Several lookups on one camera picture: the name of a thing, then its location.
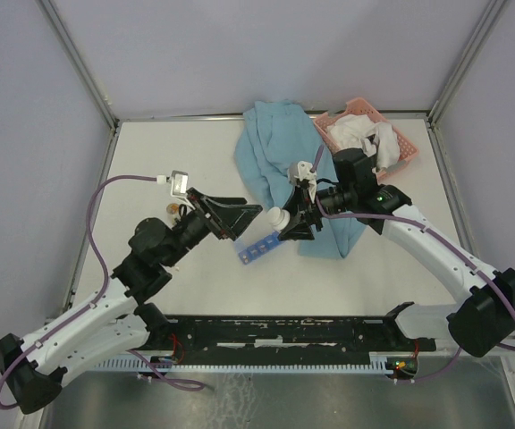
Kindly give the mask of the white cap pill bottle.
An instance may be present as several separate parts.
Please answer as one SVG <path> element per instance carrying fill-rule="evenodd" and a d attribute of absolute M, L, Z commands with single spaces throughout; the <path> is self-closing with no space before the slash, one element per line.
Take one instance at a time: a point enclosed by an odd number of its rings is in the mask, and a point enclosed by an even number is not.
<path fill-rule="evenodd" d="M 275 231 L 281 232 L 290 222 L 290 213 L 280 207 L 274 206 L 266 213 L 267 221 Z"/>

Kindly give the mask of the amber pill bottle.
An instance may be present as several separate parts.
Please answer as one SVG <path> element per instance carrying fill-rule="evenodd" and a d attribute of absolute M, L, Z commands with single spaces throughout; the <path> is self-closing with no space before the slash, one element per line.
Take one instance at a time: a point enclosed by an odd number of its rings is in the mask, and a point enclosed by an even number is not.
<path fill-rule="evenodd" d="M 187 212 L 187 208 L 183 204 L 172 203 L 166 207 L 166 212 L 170 216 L 172 224 L 177 224 Z"/>

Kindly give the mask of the blue weekly pill organizer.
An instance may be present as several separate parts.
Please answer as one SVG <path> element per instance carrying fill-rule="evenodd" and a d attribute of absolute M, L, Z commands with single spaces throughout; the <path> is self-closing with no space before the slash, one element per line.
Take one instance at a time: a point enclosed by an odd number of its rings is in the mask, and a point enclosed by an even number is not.
<path fill-rule="evenodd" d="M 279 247 L 282 242 L 279 241 L 278 235 L 278 232 L 273 232 L 251 245 L 246 245 L 241 239 L 234 241 L 234 249 L 241 263 L 249 265 Z"/>

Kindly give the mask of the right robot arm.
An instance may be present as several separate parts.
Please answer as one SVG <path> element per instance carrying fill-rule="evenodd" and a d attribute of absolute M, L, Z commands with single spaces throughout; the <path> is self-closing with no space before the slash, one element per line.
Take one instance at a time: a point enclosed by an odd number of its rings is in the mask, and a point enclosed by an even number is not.
<path fill-rule="evenodd" d="M 362 150 L 333 154 L 333 166 L 337 180 L 324 189 L 314 164 L 290 167 L 293 191 L 283 207 L 267 213 L 279 240 L 312 240 L 325 219 L 354 218 L 412 255 L 454 300 L 408 304 L 383 325 L 385 345 L 403 349 L 413 339 L 448 337 L 476 358 L 494 348 L 515 350 L 515 270 L 499 271 L 439 232 L 406 194 L 378 183 Z"/>

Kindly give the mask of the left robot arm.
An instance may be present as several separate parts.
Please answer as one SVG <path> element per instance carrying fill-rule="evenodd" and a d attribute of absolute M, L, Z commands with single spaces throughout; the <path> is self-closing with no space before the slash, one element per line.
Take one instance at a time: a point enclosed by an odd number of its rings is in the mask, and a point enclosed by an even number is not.
<path fill-rule="evenodd" d="M 194 188 L 184 197 L 190 211 L 174 226 L 156 217 L 139 222 L 129 255 L 103 271 L 99 290 L 34 332 L 0 339 L 0 409 L 32 414 L 93 365 L 167 343 L 169 327 L 150 299 L 173 278 L 169 268 L 209 235 L 238 239 L 262 211 L 245 198 L 210 197 Z"/>

